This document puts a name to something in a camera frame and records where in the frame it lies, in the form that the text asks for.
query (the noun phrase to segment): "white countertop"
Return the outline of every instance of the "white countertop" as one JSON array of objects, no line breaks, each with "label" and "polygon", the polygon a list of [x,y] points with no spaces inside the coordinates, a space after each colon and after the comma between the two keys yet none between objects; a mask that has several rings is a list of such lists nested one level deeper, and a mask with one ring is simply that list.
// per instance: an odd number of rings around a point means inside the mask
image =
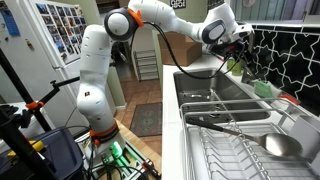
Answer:
[{"label": "white countertop", "polygon": [[[211,55],[203,55],[188,67],[182,67],[185,70],[204,69],[220,67],[222,62]],[[184,135],[182,128],[182,120],[179,115],[178,99],[176,97],[173,73],[180,72],[176,66],[163,66],[163,133],[162,133],[162,179],[164,180],[184,180]],[[258,98],[253,93],[253,87],[241,83],[242,76],[232,76],[231,72],[227,74],[233,81],[246,91],[251,97]],[[257,122],[274,122],[278,123],[281,115],[277,112],[271,112],[268,119],[259,120]],[[284,125],[284,129],[290,129],[293,123]]]}]

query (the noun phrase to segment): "stainless steel sink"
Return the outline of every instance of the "stainless steel sink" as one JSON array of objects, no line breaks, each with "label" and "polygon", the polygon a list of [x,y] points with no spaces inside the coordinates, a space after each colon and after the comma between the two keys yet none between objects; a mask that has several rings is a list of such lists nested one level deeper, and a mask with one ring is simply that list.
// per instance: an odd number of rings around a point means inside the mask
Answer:
[{"label": "stainless steel sink", "polygon": [[[202,69],[187,71],[188,73],[208,77],[216,72],[212,69]],[[179,107],[188,102],[209,102],[225,100],[242,100],[252,99],[243,91],[233,80],[227,76],[218,73],[219,77],[212,79],[194,79],[182,72],[174,73],[174,82],[178,97]],[[245,109],[264,109],[259,102],[246,102],[236,104],[218,104],[218,105],[201,105],[195,107],[184,107],[183,113],[187,112],[204,112],[204,111],[224,111],[224,110],[245,110]],[[257,113],[239,113],[239,114],[212,114],[208,116],[196,117],[204,121],[213,121],[215,123],[235,121],[261,120],[270,116],[268,112]]]}]

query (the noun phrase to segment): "photo collage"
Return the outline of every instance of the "photo collage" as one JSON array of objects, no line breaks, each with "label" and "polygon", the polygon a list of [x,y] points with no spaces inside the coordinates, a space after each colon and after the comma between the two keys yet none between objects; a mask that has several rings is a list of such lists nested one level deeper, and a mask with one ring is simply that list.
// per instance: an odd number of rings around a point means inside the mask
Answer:
[{"label": "photo collage", "polygon": [[87,27],[83,17],[74,7],[61,7],[36,3],[54,44],[64,57],[80,54],[84,30]]}]

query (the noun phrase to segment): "orange handle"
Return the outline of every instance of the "orange handle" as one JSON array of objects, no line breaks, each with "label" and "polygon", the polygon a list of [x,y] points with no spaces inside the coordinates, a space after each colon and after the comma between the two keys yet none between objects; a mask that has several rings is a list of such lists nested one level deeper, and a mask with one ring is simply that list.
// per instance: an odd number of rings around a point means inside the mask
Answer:
[{"label": "orange handle", "polygon": [[288,94],[280,95],[279,98],[288,99],[289,101],[291,101],[291,102],[292,102],[293,104],[295,104],[295,105],[298,105],[298,104],[299,104],[299,101],[298,101],[296,98],[294,98],[294,97],[292,97],[292,96],[290,96],[290,95],[288,95]]}]

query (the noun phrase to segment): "bottle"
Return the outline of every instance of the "bottle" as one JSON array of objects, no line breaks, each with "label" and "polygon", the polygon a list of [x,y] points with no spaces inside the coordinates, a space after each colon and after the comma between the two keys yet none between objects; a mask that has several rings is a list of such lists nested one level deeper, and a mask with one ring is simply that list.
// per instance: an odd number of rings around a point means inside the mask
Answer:
[{"label": "bottle", "polygon": [[229,71],[232,68],[234,63],[235,63],[235,60],[233,58],[230,58],[227,60],[227,71]]},{"label": "bottle", "polygon": [[234,67],[232,68],[232,75],[234,76],[241,76],[241,70],[242,70],[242,67],[241,67],[241,63],[240,62],[237,62]]}]

